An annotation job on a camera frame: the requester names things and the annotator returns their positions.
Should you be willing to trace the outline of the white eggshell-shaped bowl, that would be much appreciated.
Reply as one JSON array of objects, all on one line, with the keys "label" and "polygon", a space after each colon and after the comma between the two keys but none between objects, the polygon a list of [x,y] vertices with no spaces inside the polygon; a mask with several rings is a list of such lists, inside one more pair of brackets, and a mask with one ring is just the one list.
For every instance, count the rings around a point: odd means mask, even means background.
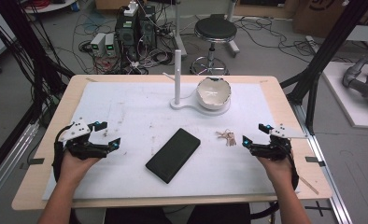
[{"label": "white eggshell-shaped bowl", "polygon": [[196,88],[198,103],[206,109],[218,110],[226,106],[231,98],[231,85],[221,77],[206,77]]}]

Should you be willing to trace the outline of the black frame strut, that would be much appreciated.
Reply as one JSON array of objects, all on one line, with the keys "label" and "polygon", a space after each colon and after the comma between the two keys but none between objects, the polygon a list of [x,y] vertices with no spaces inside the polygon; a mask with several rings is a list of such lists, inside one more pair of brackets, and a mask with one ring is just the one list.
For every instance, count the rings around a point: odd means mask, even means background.
[{"label": "black frame strut", "polygon": [[304,97],[308,95],[304,124],[311,134],[314,134],[314,114],[319,78],[367,10],[368,0],[349,0],[343,14],[339,17],[305,70],[280,83],[282,89],[294,84],[293,90],[287,94],[288,101],[294,105],[301,105]]},{"label": "black frame strut", "polygon": [[18,1],[0,0],[0,14],[28,56],[34,61],[35,78],[44,80],[52,93],[64,92],[66,84],[61,76],[71,78],[74,73],[55,63],[47,55]]}]

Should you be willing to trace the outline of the white stand with pole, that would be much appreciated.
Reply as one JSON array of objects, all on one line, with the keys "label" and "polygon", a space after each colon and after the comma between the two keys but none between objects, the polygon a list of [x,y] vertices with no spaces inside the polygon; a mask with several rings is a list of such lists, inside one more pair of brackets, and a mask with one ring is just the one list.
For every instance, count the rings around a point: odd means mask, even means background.
[{"label": "white stand with pole", "polygon": [[174,98],[170,101],[170,106],[172,109],[179,110],[184,108],[190,108],[207,116],[220,116],[230,109],[231,98],[228,104],[224,106],[222,109],[209,110],[201,106],[198,103],[195,93],[197,86],[189,96],[187,97],[181,96],[181,51],[179,49],[176,49],[174,53],[174,69],[175,73],[173,76],[169,76],[166,73],[164,73],[166,77],[174,81]]}]

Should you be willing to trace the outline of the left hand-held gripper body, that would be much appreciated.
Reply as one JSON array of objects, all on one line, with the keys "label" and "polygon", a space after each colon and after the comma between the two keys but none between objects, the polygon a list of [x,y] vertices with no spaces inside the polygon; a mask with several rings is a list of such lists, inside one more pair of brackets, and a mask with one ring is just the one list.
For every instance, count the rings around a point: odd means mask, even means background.
[{"label": "left hand-held gripper body", "polygon": [[63,144],[63,150],[68,150],[72,156],[81,160],[88,158],[105,158],[108,154],[107,145],[94,144],[90,141],[90,123],[83,118],[74,120],[58,133],[58,142]]}]

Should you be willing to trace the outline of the cardboard box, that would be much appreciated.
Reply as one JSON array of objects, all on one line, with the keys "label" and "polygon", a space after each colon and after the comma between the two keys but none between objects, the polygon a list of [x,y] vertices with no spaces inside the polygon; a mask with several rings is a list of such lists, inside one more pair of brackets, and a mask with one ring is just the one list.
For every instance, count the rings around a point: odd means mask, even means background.
[{"label": "cardboard box", "polygon": [[341,27],[349,24],[356,11],[350,10],[350,15],[341,20],[341,16],[352,1],[365,4],[366,0],[299,0],[292,19],[292,30],[302,35],[327,37],[336,23],[341,22]]}]

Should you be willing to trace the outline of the bunch of keys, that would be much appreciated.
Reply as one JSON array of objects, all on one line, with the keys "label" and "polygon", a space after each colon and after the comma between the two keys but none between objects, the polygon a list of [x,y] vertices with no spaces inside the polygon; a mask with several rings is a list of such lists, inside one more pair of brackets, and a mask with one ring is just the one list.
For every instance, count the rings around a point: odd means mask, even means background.
[{"label": "bunch of keys", "polygon": [[224,132],[216,132],[216,135],[218,138],[223,138],[226,140],[227,147],[233,147],[236,145],[234,133],[229,129],[225,130]]}]

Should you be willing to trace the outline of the white power strip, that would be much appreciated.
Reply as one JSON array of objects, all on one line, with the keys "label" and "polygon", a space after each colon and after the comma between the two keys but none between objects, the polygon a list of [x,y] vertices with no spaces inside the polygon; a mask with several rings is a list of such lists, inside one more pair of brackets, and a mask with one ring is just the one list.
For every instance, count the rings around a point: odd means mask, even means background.
[{"label": "white power strip", "polygon": [[133,17],[138,10],[138,3],[136,0],[131,0],[128,7],[124,10],[123,14],[127,17]]}]

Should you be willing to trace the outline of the white platform board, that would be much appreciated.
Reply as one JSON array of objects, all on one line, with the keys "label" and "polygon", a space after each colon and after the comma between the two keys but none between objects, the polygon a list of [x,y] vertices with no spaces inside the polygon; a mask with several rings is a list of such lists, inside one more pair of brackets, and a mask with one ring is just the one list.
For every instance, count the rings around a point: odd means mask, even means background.
[{"label": "white platform board", "polygon": [[352,63],[330,62],[324,69],[323,76],[351,126],[368,128],[368,100],[342,84],[344,73],[350,66]]}]

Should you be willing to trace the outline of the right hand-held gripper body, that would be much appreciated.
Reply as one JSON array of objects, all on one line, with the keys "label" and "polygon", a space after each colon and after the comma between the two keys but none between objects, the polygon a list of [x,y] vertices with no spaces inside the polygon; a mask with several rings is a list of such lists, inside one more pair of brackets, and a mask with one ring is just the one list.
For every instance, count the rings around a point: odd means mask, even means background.
[{"label": "right hand-held gripper body", "polygon": [[291,152],[292,138],[307,138],[308,135],[279,124],[271,131],[269,135],[270,141],[268,145],[255,144],[254,148],[250,150],[250,154],[256,157],[266,158],[272,161],[284,160]]}]

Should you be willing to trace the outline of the black round stool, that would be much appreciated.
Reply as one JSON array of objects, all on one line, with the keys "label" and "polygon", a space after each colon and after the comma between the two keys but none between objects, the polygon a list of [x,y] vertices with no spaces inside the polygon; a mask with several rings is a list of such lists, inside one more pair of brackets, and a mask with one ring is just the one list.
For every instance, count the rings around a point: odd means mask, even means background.
[{"label": "black round stool", "polygon": [[210,47],[206,56],[199,57],[191,63],[190,72],[194,75],[225,76],[229,74],[227,65],[215,57],[215,45],[228,42],[232,36],[230,23],[222,14],[213,14],[195,23],[194,33],[200,39],[208,42]]}]

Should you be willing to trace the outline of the black computer tower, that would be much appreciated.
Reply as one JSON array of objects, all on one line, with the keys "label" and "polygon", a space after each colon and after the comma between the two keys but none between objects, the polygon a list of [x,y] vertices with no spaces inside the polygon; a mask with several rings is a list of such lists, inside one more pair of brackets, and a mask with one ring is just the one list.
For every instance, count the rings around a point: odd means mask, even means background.
[{"label": "black computer tower", "polygon": [[145,48],[153,48],[156,46],[155,16],[155,6],[141,6],[139,8],[141,38]]},{"label": "black computer tower", "polygon": [[137,12],[133,16],[120,14],[115,26],[116,37],[120,47],[120,56],[124,61],[139,59],[137,47],[140,38],[140,27]]}]

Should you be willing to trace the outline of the person's left hand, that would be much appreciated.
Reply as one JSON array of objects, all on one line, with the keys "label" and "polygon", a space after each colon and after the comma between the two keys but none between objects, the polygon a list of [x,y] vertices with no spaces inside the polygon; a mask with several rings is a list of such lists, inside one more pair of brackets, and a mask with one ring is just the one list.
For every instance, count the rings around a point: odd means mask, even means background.
[{"label": "person's left hand", "polygon": [[70,188],[76,188],[85,174],[87,174],[87,172],[97,162],[99,162],[98,158],[81,160],[72,156],[70,152],[65,152],[58,184]]}]

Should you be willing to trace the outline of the white table mat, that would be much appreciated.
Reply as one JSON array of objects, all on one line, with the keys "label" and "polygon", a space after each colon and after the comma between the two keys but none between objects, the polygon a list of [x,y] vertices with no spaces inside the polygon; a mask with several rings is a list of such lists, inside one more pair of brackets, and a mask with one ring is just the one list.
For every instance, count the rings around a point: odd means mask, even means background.
[{"label": "white table mat", "polygon": [[[106,129],[92,133],[91,142],[120,139],[120,147],[91,168],[76,198],[274,194],[257,159],[241,144],[229,147],[219,136],[229,130],[238,142],[247,136],[256,144],[267,144],[269,137],[258,126],[275,123],[260,85],[234,83],[231,88],[229,110],[213,117],[191,108],[173,109],[171,83],[87,84],[73,118],[106,122]],[[201,144],[171,182],[164,183],[146,164],[178,129],[193,134]]]}]

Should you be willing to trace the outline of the black smartphone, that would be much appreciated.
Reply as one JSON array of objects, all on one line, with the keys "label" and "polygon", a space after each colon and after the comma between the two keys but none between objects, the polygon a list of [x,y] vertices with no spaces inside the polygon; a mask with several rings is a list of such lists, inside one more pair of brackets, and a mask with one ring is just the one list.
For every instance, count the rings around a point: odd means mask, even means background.
[{"label": "black smartphone", "polygon": [[169,184],[200,145],[200,139],[179,128],[146,163],[146,167],[164,183]]}]

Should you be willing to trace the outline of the thin wooden stick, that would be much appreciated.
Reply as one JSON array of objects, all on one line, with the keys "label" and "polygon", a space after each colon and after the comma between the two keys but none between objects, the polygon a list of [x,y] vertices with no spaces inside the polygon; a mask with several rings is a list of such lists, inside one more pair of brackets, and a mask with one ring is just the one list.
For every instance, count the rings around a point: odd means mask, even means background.
[{"label": "thin wooden stick", "polygon": [[311,183],[310,182],[308,182],[304,177],[302,177],[302,176],[299,176],[299,179],[306,185],[306,186],[308,186],[315,194],[317,194],[317,195],[319,195],[319,191],[315,188],[315,187],[313,187],[312,185],[311,185]]}]

